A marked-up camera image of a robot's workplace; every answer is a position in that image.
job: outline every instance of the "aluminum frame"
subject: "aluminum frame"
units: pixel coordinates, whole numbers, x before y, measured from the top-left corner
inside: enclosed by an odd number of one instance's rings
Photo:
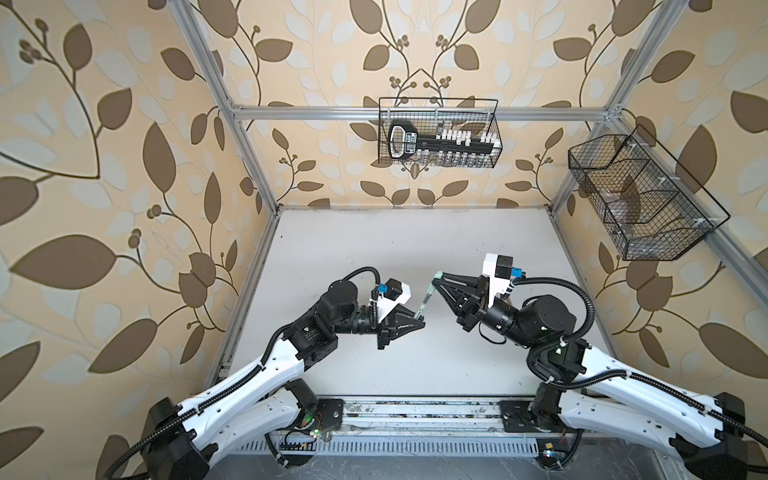
[[[232,112],[232,101],[227,94],[221,73],[216,65],[213,55],[208,48],[208,44],[203,37],[200,27],[197,25],[194,13],[187,0],[170,0],[168,2],[171,11],[176,18],[181,32],[187,39],[187,43],[192,49],[192,54],[200,66],[200,70],[206,79],[210,93],[214,96],[216,105],[221,112],[224,123],[227,124],[230,133],[233,136],[235,145],[243,155],[243,164],[248,174],[253,179],[256,188],[261,192],[263,205],[266,210],[274,215],[277,213],[277,202],[270,188],[270,182],[267,180],[264,170],[261,169],[253,146],[248,141],[248,133],[243,125],[234,117]]]
[[[408,110],[434,111],[434,108],[414,108]],[[451,111],[442,108],[440,111]],[[486,108],[461,108],[462,112],[477,111],[485,113]],[[370,121],[379,119],[378,108],[364,107],[232,107],[237,120],[337,120]],[[541,108],[541,107],[499,107],[496,109],[497,121],[603,121],[608,115],[604,108]]]

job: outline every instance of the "black cable sleeve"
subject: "black cable sleeve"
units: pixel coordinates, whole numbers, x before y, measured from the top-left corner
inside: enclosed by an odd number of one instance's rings
[[[363,272],[370,272],[373,273],[373,278],[376,281],[376,286],[379,286],[379,284],[382,282],[382,278],[379,276],[379,271],[372,266],[364,266],[361,267],[354,272],[350,273],[349,275],[345,276],[342,280],[349,280],[355,275],[360,275]]]
[[[270,337],[270,341],[266,345],[266,349],[264,350],[264,355],[261,357],[261,365],[256,365],[242,379],[237,380],[235,383],[228,386],[221,392],[218,392],[216,395],[202,402],[199,405],[200,412],[202,413],[205,410],[205,408],[213,405],[214,403],[218,402],[224,397],[230,395],[232,392],[236,391],[241,386],[248,383],[254,376],[256,376],[256,374],[262,370],[262,366],[270,358],[270,355],[272,354],[272,348],[274,348],[275,343],[277,343],[277,339],[291,325],[292,323],[289,323],[275,330],[275,333],[272,334],[272,336]],[[196,414],[197,414],[197,409],[187,410],[186,412],[182,413],[175,419],[168,422],[166,425],[163,425],[159,429],[156,429],[154,432],[150,433],[149,435],[145,436],[144,438],[136,442],[123,455],[118,457],[118,459],[115,460],[112,463],[112,465],[109,466],[109,468],[107,468],[107,471],[104,472],[104,480],[145,480],[146,478],[149,478],[149,474],[146,472],[145,472],[146,476],[143,476],[144,473],[139,475],[132,475],[130,477],[123,477],[123,478],[115,478],[113,475],[125,462],[127,462],[128,460],[131,459],[131,457],[133,457],[134,455],[139,453],[141,450],[143,450],[144,447],[151,444],[156,439],[160,438],[162,435],[165,435],[166,433],[172,430],[175,430],[181,423],[186,422],[188,419],[192,418]]]

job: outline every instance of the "beige wall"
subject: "beige wall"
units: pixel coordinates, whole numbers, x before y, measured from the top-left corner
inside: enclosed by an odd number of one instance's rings
[[[248,131],[275,198],[285,205],[548,204],[568,169],[566,151],[587,136],[585,124],[501,122],[499,128],[504,149],[493,169],[380,164],[378,144],[369,135],[376,135],[376,127],[370,124],[254,121]],[[280,135],[288,143],[288,153],[278,144],[282,142]],[[289,155],[292,160],[293,155],[297,156],[293,165],[281,163],[280,159],[288,159]],[[384,196],[380,196],[382,191],[377,185],[383,187]]]
[[[266,223],[161,4],[0,2],[0,477],[97,478],[198,392]]]
[[[768,247],[766,21],[760,0],[687,9],[625,112],[630,122],[652,123],[731,212],[723,228],[756,255]],[[674,51],[688,53],[668,56]],[[580,194],[559,218],[621,357],[694,391],[741,397],[747,424],[768,431],[768,315],[707,245],[654,268],[617,261]]]
[[[230,94],[265,106],[361,105],[364,95],[602,106],[655,15],[653,0],[616,2],[615,13],[608,0],[194,3]]]

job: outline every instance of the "brown leaf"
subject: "brown leaf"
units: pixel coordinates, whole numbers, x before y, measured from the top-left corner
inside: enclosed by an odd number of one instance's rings
[[[122,436],[109,435],[107,441],[104,443],[104,448],[101,449],[101,455],[99,455],[98,458],[95,480],[103,480],[107,468],[128,450],[128,446],[128,440],[124,439]],[[128,467],[128,462],[121,465],[112,476],[121,477],[126,467]]]
[[[299,182],[296,187],[302,192],[313,192],[323,188],[323,184],[318,184],[317,182]]]
[[[403,188],[402,190],[397,190],[394,194],[392,194],[392,203],[395,205],[403,205],[408,200],[408,197],[410,196],[411,196],[411,189],[409,188]]]
[[[419,188],[416,191],[416,196],[419,198],[419,201],[425,205],[432,205],[435,203],[435,194],[431,190]]]
[[[216,134],[216,142],[218,142],[219,148],[221,151],[224,151],[224,123],[219,117],[214,118],[214,133]]]
[[[253,180],[251,180],[250,177],[245,177],[244,179],[242,179],[240,181],[240,189],[248,197],[253,195]]]
[[[472,71],[480,68],[478,53],[471,45],[456,45],[453,51],[453,61],[462,70]]]
[[[153,123],[147,130],[142,156],[144,157],[144,169],[152,183],[161,192],[167,193],[176,180],[176,160],[168,140],[157,123]]]
[[[321,207],[321,208],[327,208],[331,206],[331,199],[329,198],[318,198],[317,200],[312,200],[307,204],[308,207]]]
[[[656,276],[658,260],[632,260],[627,268],[627,286],[638,290]]]
[[[744,335],[721,323],[699,328],[701,342],[725,366],[747,376],[768,379],[768,355]]]
[[[199,114],[192,119],[192,128],[190,128],[190,140],[192,145],[197,145],[203,141],[205,130],[208,129],[208,115]]]
[[[758,134],[768,130],[768,100],[735,91],[730,95],[730,112],[744,130]]]
[[[349,124],[349,127],[363,140],[376,141],[379,138],[379,132],[369,124]]]
[[[555,40],[552,44],[554,54],[565,61],[582,60],[589,55],[592,49],[592,43],[586,38],[569,37]]]
[[[531,171],[531,170],[533,170],[533,163],[531,163],[531,162],[529,162],[529,161],[527,161],[527,160],[523,160],[523,159],[521,159],[521,158],[520,158],[520,159],[517,159],[517,160],[515,161],[515,166],[516,166],[516,167],[517,167],[519,170],[523,170],[523,171]]]
[[[654,7],[654,0],[620,0],[611,20],[611,30],[623,37],[637,28]]]
[[[224,62],[221,59],[221,54],[218,50],[213,50],[211,54],[214,56],[214,61],[216,62],[216,66],[219,68],[219,73],[224,75]]]
[[[0,225],[26,214],[39,197],[35,182],[23,177],[0,177]]]
[[[467,9],[464,26],[469,33],[480,33],[488,28],[498,13],[502,0],[476,0]]]
[[[237,11],[230,0],[198,0],[205,21],[219,35],[232,38],[237,33]]]
[[[384,197],[386,195],[384,187],[382,187],[380,184],[377,184],[376,182],[363,180],[360,182],[360,188],[362,188],[362,191],[366,192],[371,197]]]
[[[680,152],[675,174],[694,193],[712,177],[717,166],[717,147],[710,132],[699,125]]]
[[[389,61],[389,46],[387,45],[373,45],[368,53],[366,59],[362,61],[362,69],[368,71],[376,71],[384,68],[384,65]]]
[[[560,127],[556,131],[552,132],[552,135],[547,138],[547,141],[544,142],[544,148],[549,150],[550,148],[554,147],[558,144],[558,142],[563,138],[563,129]]]
[[[205,286],[211,286],[216,281],[216,264],[207,253],[195,252],[190,255],[192,273]]]
[[[88,371],[112,373],[124,369],[144,355],[156,334],[157,324],[152,319],[136,320],[101,349]]]
[[[611,275],[614,270],[616,270],[616,267],[614,266],[614,258],[602,242],[600,242],[600,246],[598,247],[598,259],[600,259],[600,266],[603,267],[603,271],[608,275]]]
[[[107,276],[117,257],[99,240],[66,235],[35,247],[10,271],[41,285],[79,290]]]
[[[278,144],[283,150],[288,150],[290,147],[286,136],[280,133],[280,131],[276,128],[272,129],[272,139],[275,140],[275,143]]]
[[[384,157],[384,158],[377,158],[373,162],[371,162],[371,167],[376,168],[389,168],[392,166],[392,158],[390,157]]]
[[[117,130],[123,126],[128,115],[131,114],[132,103],[133,95],[130,88],[106,94],[98,101],[96,107],[99,121],[104,128]]]
[[[621,68],[619,69],[620,74],[624,74],[624,70],[627,69],[627,66],[629,65],[629,62],[632,60],[634,53],[635,53],[634,48],[630,48],[629,50],[627,50],[627,54],[624,56],[624,60],[621,61]]]
[[[573,217],[574,212],[576,211],[576,197],[574,197],[573,194],[568,197],[568,203],[566,204],[566,207],[568,207],[568,214]]]
[[[227,272],[231,272],[235,267],[235,260],[237,260],[237,240],[232,240],[230,249],[227,251],[227,259],[224,261],[224,268]]]
[[[662,348],[659,339],[656,338],[653,332],[647,328],[643,328],[640,331],[640,343],[643,345],[645,353],[648,354],[650,359],[663,367],[670,368],[667,354],[664,353],[664,348]]]
[[[712,9],[712,0],[690,0],[688,8],[699,13],[708,12]]]
[[[643,206],[641,203],[640,191],[637,189],[637,184],[629,175],[624,178],[624,182],[621,185],[619,199],[625,203],[622,208],[618,209],[618,211],[624,214],[624,217],[617,220],[624,223],[638,222]]]
[[[317,162],[315,162],[314,160],[305,160],[301,162],[299,166],[296,167],[296,169],[300,172],[308,172],[312,170],[316,164]]]
[[[525,192],[527,190],[530,190],[533,185],[531,185],[531,182],[527,180],[520,180],[516,182],[511,182],[509,184],[504,184],[505,187],[507,187],[509,190],[514,190],[516,192]]]
[[[695,56],[685,50],[669,52],[656,63],[654,70],[650,73],[650,79],[660,84],[674,80],[683,74],[694,61]]]
[[[649,147],[656,146],[656,125],[647,117],[637,117],[635,120],[636,125],[640,125],[637,129],[638,134],[643,140],[648,142]]]
[[[0,357],[0,402],[29,374],[38,355],[40,355],[40,341],[20,346]]]
[[[349,10],[360,30],[368,34],[381,30],[382,10],[373,0],[349,0]]]
[[[670,300],[672,286],[671,276],[655,276],[637,291],[637,304],[649,312],[663,309]]]
[[[256,55],[264,61],[283,61],[293,49],[293,42],[279,38],[265,38],[256,44]]]
[[[546,105],[542,105],[542,108],[569,108],[571,102],[568,100],[551,101]]]
[[[26,452],[42,434],[43,429],[41,427],[22,427],[0,433],[0,468],[5,467],[16,457]]]
[[[496,200],[496,208],[516,208],[520,207],[520,204],[514,200],[508,198],[499,198]]]
[[[208,177],[208,185],[205,186],[205,198],[203,200],[203,209],[205,210],[205,217],[211,224],[216,223],[219,220],[219,213],[221,212],[221,188],[219,187],[219,180],[216,179],[216,174],[211,172]]]
[[[200,349],[200,344],[203,342],[205,336],[205,329],[202,325],[198,325],[192,330],[190,338],[187,339],[187,345],[184,346],[184,351],[181,353],[180,364],[187,363],[192,359],[195,353]]]
[[[768,248],[755,254],[755,260],[766,270],[768,270]]]
[[[182,80],[192,80],[194,78],[194,66],[187,54],[178,48],[166,48],[160,52],[168,70]]]
[[[73,70],[80,70],[93,57],[93,45],[91,45],[91,37],[88,36],[88,32],[85,31],[85,27],[82,23],[78,23],[74,27],[70,28],[67,34],[64,36],[64,57],[67,59],[67,63]]]
[[[482,121],[471,121],[468,124],[462,125],[462,130],[469,130],[473,136],[479,136],[480,132],[485,130],[486,124]]]
[[[181,299],[192,308],[200,308],[208,299],[208,289],[192,273],[179,273]]]
[[[468,185],[469,185],[469,180],[457,180],[455,182],[451,182],[450,184],[445,185],[445,187],[443,187],[442,196],[455,197],[456,195],[466,190]]]
[[[458,105],[456,105],[456,107],[458,107],[458,108],[474,108],[475,107],[475,96],[474,95],[470,95],[469,97],[467,97],[464,100],[460,101],[458,103]]]

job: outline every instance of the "metal grille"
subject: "metal grille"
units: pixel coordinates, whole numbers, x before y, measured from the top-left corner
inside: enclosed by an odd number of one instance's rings
[[[675,260],[730,215],[683,165],[677,163],[677,173],[667,175],[648,154],[648,138],[637,129],[632,135],[603,135],[571,148],[568,168],[624,260]],[[655,138],[653,145],[672,157]],[[706,194],[722,214],[705,214],[686,187]]]
[[[503,148],[497,105],[476,98],[380,98],[379,165],[493,168]]]
[[[299,439],[288,443],[300,445]],[[263,440],[248,442],[233,453],[269,454]],[[488,437],[460,439],[456,437],[403,436],[334,436],[329,442],[318,440],[305,448],[283,453],[291,455],[367,455],[367,456],[450,456],[450,457],[535,457],[536,439],[525,437]]]

